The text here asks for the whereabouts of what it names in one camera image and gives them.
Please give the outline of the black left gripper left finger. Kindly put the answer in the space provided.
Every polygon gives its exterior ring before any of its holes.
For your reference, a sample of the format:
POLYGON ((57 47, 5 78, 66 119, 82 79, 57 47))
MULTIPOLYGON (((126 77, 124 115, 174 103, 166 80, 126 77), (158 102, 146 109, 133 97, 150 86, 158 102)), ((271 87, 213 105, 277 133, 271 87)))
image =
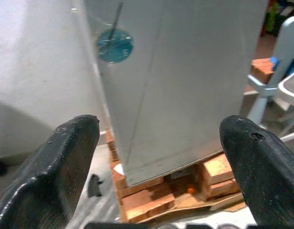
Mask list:
POLYGON ((58 126, 0 195, 0 229, 65 228, 80 199, 99 137, 94 115, 80 115, 58 126))

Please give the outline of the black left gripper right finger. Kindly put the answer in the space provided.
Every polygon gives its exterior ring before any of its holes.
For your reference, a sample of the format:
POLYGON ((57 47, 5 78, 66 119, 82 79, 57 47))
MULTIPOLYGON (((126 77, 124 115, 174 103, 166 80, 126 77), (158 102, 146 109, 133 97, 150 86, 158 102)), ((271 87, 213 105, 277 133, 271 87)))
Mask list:
POLYGON ((243 198, 262 229, 294 229, 294 153, 274 133, 231 115, 219 128, 243 198))

